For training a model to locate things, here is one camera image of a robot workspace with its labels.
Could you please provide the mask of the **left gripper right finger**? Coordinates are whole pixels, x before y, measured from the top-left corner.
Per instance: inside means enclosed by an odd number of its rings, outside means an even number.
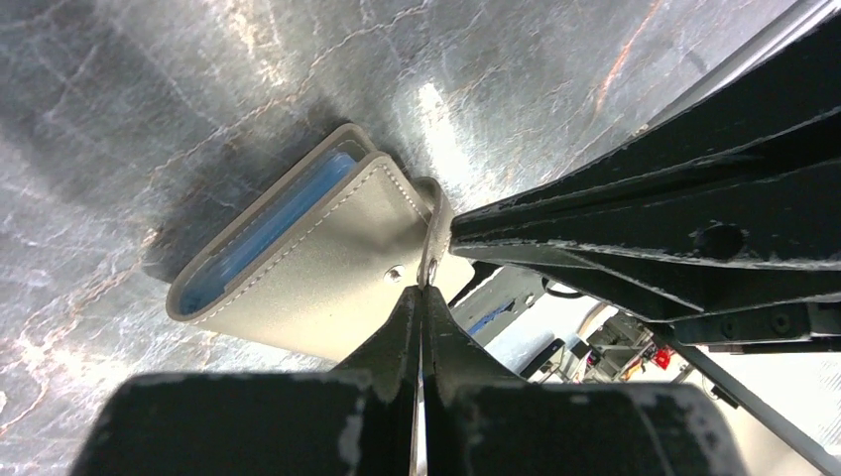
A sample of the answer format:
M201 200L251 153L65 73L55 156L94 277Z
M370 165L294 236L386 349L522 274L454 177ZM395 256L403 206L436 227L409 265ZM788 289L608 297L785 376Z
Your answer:
M489 475L503 447L499 399L524 380L453 319L439 289L421 291L421 375L430 475Z

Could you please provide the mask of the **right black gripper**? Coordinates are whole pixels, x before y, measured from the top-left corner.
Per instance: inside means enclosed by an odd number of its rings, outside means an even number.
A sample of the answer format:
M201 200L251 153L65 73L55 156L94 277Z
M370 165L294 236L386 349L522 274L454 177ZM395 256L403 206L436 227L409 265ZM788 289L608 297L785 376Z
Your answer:
M840 19L832 16L746 74L633 141L553 182L457 217L452 251L530 269L645 321L664 343L826 475L840 461L703 353L840 353L840 249L785 242L710 251L623 249L558 239L468 240L544 202L594 196L633 179L742 152L840 109Z

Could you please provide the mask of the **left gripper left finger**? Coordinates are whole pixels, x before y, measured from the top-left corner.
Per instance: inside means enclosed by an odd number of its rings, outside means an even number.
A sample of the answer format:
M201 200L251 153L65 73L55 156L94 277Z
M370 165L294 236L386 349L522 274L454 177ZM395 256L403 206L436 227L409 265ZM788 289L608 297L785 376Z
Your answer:
M416 467L421 303L417 286L403 290L385 324L332 372L366 385L355 442L355 475L411 475Z

